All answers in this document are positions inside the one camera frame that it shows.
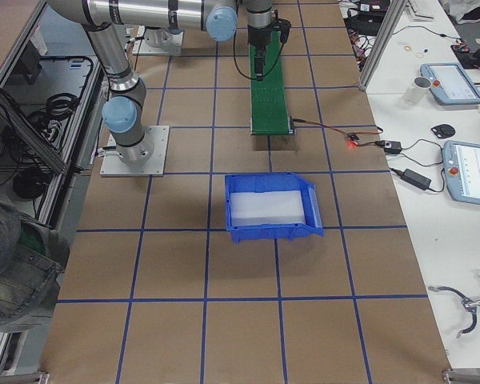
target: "green conveyor belt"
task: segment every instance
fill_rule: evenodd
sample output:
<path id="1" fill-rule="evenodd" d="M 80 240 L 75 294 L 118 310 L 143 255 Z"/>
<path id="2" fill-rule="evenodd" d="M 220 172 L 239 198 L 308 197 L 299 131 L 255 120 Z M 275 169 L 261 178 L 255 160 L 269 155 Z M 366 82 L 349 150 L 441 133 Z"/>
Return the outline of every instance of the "green conveyor belt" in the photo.
<path id="1" fill-rule="evenodd" d="M 268 71 L 279 52 L 278 32 L 272 33 L 272 43 L 266 48 L 266 66 Z M 254 48 L 250 48 L 250 73 L 254 78 Z M 292 134 L 290 120 L 286 111 L 285 89 L 282 79 L 281 60 L 274 70 L 262 82 L 250 82 L 251 128 L 252 134 L 277 135 Z"/>

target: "blue bin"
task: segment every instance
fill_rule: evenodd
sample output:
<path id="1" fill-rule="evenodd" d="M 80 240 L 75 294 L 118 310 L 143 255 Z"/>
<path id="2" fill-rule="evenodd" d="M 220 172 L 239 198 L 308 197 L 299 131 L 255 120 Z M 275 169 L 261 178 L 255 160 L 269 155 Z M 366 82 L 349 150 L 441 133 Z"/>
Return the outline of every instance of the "blue bin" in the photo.
<path id="1" fill-rule="evenodd" d="M 306 224 L 261 224 L 233 226 L 231 194 L 238 192 L 273 192 L 299 190 Z M 314 184 L 293 173 L 228 174 L 226 176 L 226 229 L 234 242 L 261 238 L 301 238 L 324 235 Z"/>

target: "white cup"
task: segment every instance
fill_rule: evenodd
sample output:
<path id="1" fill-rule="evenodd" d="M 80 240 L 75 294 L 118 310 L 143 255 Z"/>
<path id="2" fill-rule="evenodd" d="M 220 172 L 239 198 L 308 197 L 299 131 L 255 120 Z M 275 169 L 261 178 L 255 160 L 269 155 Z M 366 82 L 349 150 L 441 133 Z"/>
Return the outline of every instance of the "white cup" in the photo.
<path id="1" fill-rule="evenodd" d="M 418 76 L 417 78 L 414 78 L 413 83 L 403 94 L 403 99 L 409 104 L 418 104 L 423 98 L 423 95 L 429 90 L 430 86 L 432 86 L 432 82 L 429 78 Z"/>

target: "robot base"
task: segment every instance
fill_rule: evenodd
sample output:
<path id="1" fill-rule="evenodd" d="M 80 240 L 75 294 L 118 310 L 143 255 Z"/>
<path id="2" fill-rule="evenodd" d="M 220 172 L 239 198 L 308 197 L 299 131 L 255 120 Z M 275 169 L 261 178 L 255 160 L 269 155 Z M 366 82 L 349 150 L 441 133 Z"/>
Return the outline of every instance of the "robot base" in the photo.
<path id="1" fill-rule="evenodd" d="M 154 141 L 154 153 L 145 162 L 122 162 L 117 152 L 107 152 L 103 158 L 101 176 L 163 176 L 166 164 L 167 143 L 169 141 L 169 126 L 147 126 L 146 134 Z M 108 146 L 115 146 L 112 135 L 109 137 Z"/>
<path id="2" fill-rule="evenodd" d="M 138 38 L 141 38 L 144 35 L 144 29 L 144 26 L 138 28 Z M 142 40 L 136 41 L 134 43 L 132 54 L 138 56 L 181 56 L 184 33 L 185 32 L 181 32 L 180 34 L 174 35 L 172 37 L 172 42 L 163 47 L 148 46 L 146 42 L 143 42 Z"/>

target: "clothing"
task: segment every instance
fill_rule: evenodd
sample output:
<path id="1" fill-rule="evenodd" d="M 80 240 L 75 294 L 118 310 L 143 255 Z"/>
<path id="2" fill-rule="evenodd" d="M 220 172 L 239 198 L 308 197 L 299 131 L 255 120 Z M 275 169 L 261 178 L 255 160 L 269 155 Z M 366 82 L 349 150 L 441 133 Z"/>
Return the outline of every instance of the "clothing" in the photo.
<path id="1" fill-rule="evenodd" d="M 68 242 L 0 194 L 0 331 L 19 332 L 45 322 L 56 278 L 66 266 Z"/>

